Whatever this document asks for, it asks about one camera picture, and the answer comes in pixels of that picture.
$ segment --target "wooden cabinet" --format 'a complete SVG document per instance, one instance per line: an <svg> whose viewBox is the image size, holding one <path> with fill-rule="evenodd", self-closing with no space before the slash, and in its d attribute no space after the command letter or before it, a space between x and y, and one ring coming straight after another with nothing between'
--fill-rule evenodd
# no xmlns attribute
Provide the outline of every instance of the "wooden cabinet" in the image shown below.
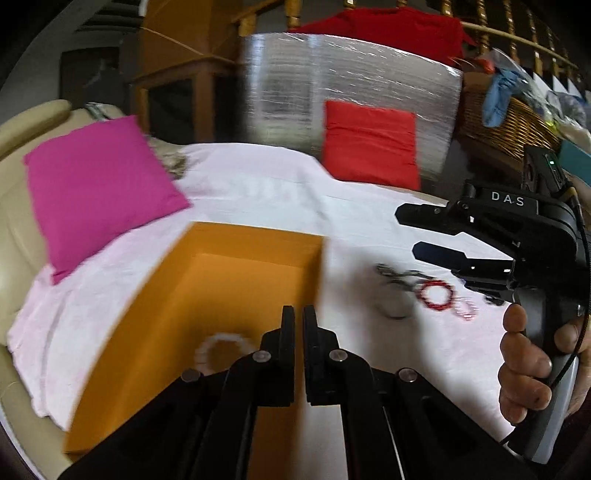
<svg viewBox="0 0 591 480"><path fill-rule="evenodd" d="M150 0L139 38L134 112L150 128L152 88L190 79L194 141L215 140L215 79L235 74L242 0Z"/></svg>

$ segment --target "red cloth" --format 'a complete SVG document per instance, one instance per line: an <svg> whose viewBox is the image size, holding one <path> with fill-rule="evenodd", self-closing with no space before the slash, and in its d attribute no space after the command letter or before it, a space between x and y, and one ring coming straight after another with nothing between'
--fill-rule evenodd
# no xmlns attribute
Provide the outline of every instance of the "red cloth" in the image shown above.
<svg viewBox="0 0 591 480"><path fill-rule="evenodd" d="M453 66L464 58L462 42L474 45L459 19L426 14L410 7L357 8L292 30L337 35L398 48Z"/></svg>
<svg viewBox="0 0 591 480"><path fill-rule="evenodd" d="M419 190L415 114L327 100L322 164L338 180Z"/></svg>

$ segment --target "finger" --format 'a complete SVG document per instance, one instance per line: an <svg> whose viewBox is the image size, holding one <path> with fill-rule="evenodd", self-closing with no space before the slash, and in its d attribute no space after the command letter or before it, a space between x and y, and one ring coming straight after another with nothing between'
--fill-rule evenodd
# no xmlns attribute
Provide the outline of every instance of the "finger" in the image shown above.
<svg viewBox="0 0 591 480"><path fill-rule="evenodd" d="M543 410L552 398L552 391L547 385L512 372L506 364L499 369L499 383L509 400L532 410Z"/></svg>
<svg viewBox="0 0 591 480"><path fill-rule="evenodd" d="M573 395L570 397L568 415L581 408L589 388L591 388L591 348L587 348L579 355L579 370L574 382Z"/></svg>
<svg viewBox="0 0 591 480"><path fill-rule="evenodd" d="M523 332L526 323L527 314L525 309L517 303L509 305L509 308L505 310L505 316L503 317L503 327L505 330L514 333Z"/></svg>
<svg viewBox="0 0 591 480"><path fill-rule="evenodd" d="M552 362L544 351L520 333L506 333L501 340L505 364L517 374L545 378L552 371Z"/></svg>
<svg viewBox="0 0 591 480"><path fill-rule="evenodd" d="M525 420L527 409L509 400L502 389L499 394L499 406L501 407L501 414L511 423L515 424Z"/></svg>
<svg viewBox="0 0 591 480"><path fill-rule="evenodd" d="M577 343L582 326L583 317L579 317L556 330L554 343L561 352L572 353L574 351L574 346ZM587 330L579 351L587 350L589 346L591 346L591 332Z"/></svg>

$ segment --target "cardboard box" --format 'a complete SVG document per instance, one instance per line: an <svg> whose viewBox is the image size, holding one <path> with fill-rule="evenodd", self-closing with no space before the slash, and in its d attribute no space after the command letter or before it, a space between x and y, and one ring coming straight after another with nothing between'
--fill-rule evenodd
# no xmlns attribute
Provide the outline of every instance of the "cardboard box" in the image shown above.
<svg viewBox="0 0 591 480"><path fill-rule="evenodd" d="M296 313L296 404L260 408L249 478L289 478L303 387L301 311L316 300L323 238L221 223L194 223L130 305L101 354L64 450L78 458L114 432L186 368L207 338L231 333L258 348L279 328L283 305ZM210 352L221 371L243 355Z"/></svg>

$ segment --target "bracelet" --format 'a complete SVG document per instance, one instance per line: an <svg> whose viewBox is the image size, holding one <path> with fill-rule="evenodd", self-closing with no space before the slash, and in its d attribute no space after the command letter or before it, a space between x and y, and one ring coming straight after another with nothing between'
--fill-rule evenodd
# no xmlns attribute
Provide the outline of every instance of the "bracelet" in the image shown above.
<svg viewBox="0 0 591 480"><path fill-rule="evenodd" d="M458 308L460 303L466 305L467 310L462 311L460 308ZM478 309L476 308L476 305L474 305L470 300L462 297L456 298L456 301L453 304L453 311L457 316L459 316L461 319L464 319L467 322L474 320L476 318L476 315L478 314Z"/></svg>
<svg viewBox="0 0 591 480"><path fill-rule="evenodd" d="M445 303L434 303L432 301L429 301L425 296L425 291L430 287L445 288L449 295L447 301ZM453 287L449 283L443 280L426 280L424 282L421 282L421 286L417 290L417 297L425 304L427 308L435 310L437 312L442 312L443 310L447 310L453 306L456 295Z"/></svg>

